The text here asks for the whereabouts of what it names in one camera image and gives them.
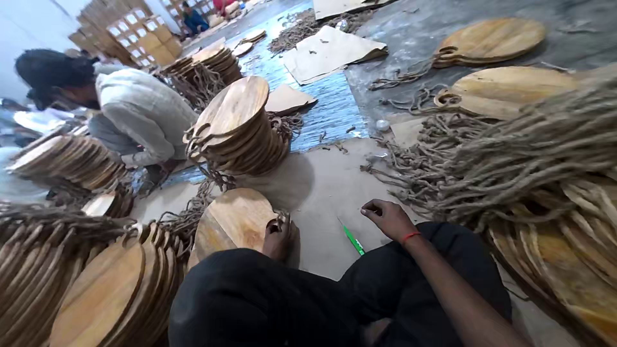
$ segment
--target red clothing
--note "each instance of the red clothing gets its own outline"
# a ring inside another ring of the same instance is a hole
[[[236,0],[214,0],[213,2],[214,7],[219,11],[223,11],[223,14],[225,14],[225,7],[233,4]]]

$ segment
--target man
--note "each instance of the man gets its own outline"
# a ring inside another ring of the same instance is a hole
[[[123,67],[96,75],[91,59],[48,49],[24,52],[15,68],[32,87],[31,95],[101,110],[90,120],[91,134],[112,151],[114,161],[146,168],[146,190],[186,158],[182,136],[197,115],[155,77]]]
[[[198,35],[201,32],[204,32],[210,28],[208,23],[201,17],[201,14],[197,13],[194,9],[189,6],[186,1],[182,2],[182,16],[184,17],[184,24],[191,29],[193,35]]]
[[[174,299],[170,346],[529,347],[471,230],[414,225],[399,205],[377,199],[361,213],[394,242],[361,256],[338,282],[280,263],[293,224],[269,225],[263,254],[204,259]]]

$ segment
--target stacked cardboard boxes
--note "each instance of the stacked cardboard boxes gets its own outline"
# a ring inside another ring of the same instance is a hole
[[[77,16],[81,28],[69,35],[69,39],[92,55],[116,58],[123,64],[134,65],[130,54],[107,31],[109,24],[133,8],[142,9],[145,16],[152,15],[143,0],[92,0]]]
[[[107,27],[107,31],[131,54],[141,67],[154,63],[167,65],[182,52],[160,16],[146,17],[140,9],[129,11],[124,17]]]
[[[190,34],[186,26],[184,25],[184,17],[182,15],[182,1],[184,0],[160,0],[161,3],[165,6],[167,12],[172,15],[173,19],[176,21],[178,26],[182,28],[182,31],[185,35]],[[192,9],[196,10],[199,14],[203,16],[204,19],[208,17],[209,14],[212,14],[212,8],[210,7],[211,0],[186,0],[186,3],[191,6]]]

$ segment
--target green utility knife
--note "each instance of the green utility knife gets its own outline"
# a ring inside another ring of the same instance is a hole
[[[358,253],[360,253],[361,256],[363,256],[364,248],[362,248],[362,245],[360,244],[358,239],[356,239],[353,235],[351,235],[351,232],[349,232],[349,229],[347,229],[347,227],[343,224],[343,222],[341,222],[341,219],[339,218],[339,216],[336,216],[336,219],[338,219],[339,223],[341,223],[341,225],[343,226],[345,235],[347,235],[347,238],[349,239],[349,241],[351,241],[351,244],[355,247],[355,250],[358,251]]]

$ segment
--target black pants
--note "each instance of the black pants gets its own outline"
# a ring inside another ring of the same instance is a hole
[[[504,318],[510,298],[481,240],[465,227],[419,231]],[[390,317],[379,346],[461,346],[415,261],[398,243],[360,257],[339,282],[250,249],[217,252],[187,274],[170,314],[171,347],[361,346],[360,329]]]

